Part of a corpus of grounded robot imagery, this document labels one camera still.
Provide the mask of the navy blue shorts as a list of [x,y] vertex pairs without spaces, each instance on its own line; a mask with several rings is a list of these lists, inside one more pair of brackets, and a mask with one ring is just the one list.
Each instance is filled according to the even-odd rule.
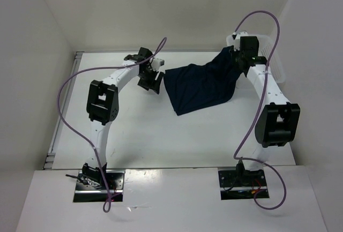
[[240,75],[233,47],[224,47],[204,65],[166,70],[163,81],[174,112],[181,116],[229,101]]

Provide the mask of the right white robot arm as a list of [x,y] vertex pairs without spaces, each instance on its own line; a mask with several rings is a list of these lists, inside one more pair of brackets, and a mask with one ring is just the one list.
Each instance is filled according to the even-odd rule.
[[282,93],[269,67],[270,58],[261,55],[258,35],[233,33],[227,44],[233,47],[233,60],[251,82],[260,102],[249,133],[254,133],[257,148],[250,157],[239,157],[235,179],[248,185],[262,170],[271,152],[293,141],[300,117],[300,106],[291,103]]

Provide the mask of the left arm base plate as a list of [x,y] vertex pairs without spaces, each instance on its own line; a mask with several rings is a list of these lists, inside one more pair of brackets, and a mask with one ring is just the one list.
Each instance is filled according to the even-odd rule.
[[[112,195],[111,202],[123,201],[124,175],[122,170],[107,170],[106,178]],[[103,203],[107,199],[107,190],[104,185],[96,185],[83,179],[82,172],[78,174],[73,202],[74,203]]]

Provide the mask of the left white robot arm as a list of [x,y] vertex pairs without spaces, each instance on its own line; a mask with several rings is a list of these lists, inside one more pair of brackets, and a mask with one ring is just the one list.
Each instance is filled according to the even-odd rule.
[[119,93],[133,78],[138,77],[138,86],[156,94],[164,73],[160,68],[165,61],[155,58],[152,52],[141,47],[134,55],[127,55],[119,69],[103,80],[93,80],[88,91],[86,111],[91,121],[91,147],[93,153],[82,167],[82,179],[95,189],[107,182],[106,147],[109,129],[119,113]]

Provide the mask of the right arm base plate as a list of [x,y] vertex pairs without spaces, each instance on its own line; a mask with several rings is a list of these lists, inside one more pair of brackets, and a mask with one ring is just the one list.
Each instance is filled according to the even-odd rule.
[[269,198],[267,183],[263,170],[247,171],[240,177],[235,169],[219,169],[219,187],[221,200],[242,200]]

